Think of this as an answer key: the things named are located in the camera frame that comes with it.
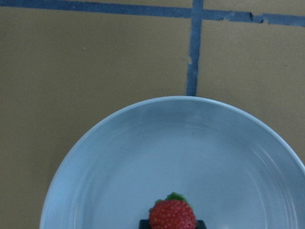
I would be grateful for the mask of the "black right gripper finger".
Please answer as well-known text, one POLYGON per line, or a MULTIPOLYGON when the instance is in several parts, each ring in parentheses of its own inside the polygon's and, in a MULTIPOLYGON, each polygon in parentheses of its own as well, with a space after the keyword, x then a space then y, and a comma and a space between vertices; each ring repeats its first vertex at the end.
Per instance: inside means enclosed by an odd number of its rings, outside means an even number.
MULTIPOLYGON (((142 219, 139 222, 139 229, 151 229, 149 221, 147 219, 142 219)), ((204 221, 198 220, 196 222, 196 229, 206 229, 204 221)))

